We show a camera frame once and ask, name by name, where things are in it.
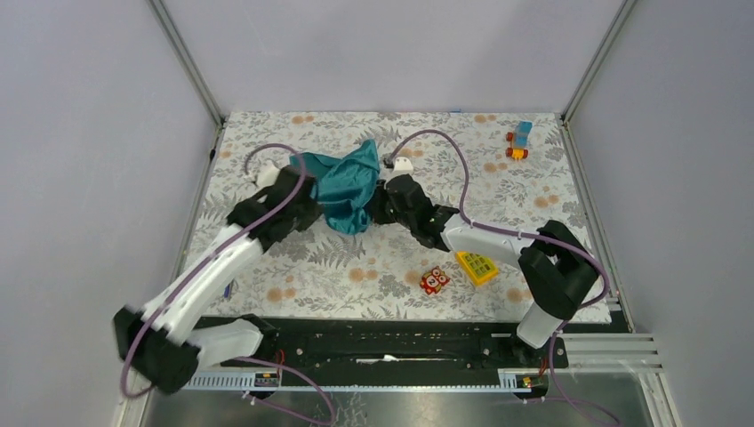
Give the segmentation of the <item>teal cloth napkin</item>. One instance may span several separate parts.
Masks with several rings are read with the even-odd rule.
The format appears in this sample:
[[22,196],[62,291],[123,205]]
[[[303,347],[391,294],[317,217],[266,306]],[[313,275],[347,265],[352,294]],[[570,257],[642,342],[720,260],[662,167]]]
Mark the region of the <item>teal cloth napkin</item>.
[[344,157],[303,152],[291,156],[290,164],[304,166],[308,175],[315,178],[310,196],[322,206],[329,228],[353,236],[372,224],[373,215],[367,205],[381,171],[375,141],[363,141]]

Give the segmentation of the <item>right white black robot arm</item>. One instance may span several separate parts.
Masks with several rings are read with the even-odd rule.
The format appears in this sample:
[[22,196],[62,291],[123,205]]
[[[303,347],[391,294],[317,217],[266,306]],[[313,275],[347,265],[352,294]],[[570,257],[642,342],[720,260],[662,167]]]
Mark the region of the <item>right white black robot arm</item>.
[[601,276],[599,264],[565,224],[549,220],[531,233],[474,223],[458,208],[432,203],[408,172],[378,180],[369,209],[376,223],[398,223],[422,246],[479,254],[521,271],[533,305],[509,352],[524,367],[544,356],[545,344],[584,306]]

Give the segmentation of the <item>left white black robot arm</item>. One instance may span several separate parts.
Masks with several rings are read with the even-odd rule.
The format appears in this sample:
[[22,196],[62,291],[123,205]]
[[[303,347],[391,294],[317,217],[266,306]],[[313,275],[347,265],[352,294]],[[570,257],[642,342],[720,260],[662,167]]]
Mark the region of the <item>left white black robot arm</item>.
[[164,394],[182,389],[206,367],[236,358],[256,366],[276,353],[274,339],[249,318],[197,327],[210,303],[236,276],[294,231],[321,214],[311,196],[316,179],[294,165],[261,174],[266,187],[235,205],[202,257],[139,309],[113,318],[123,376],[134,369]]

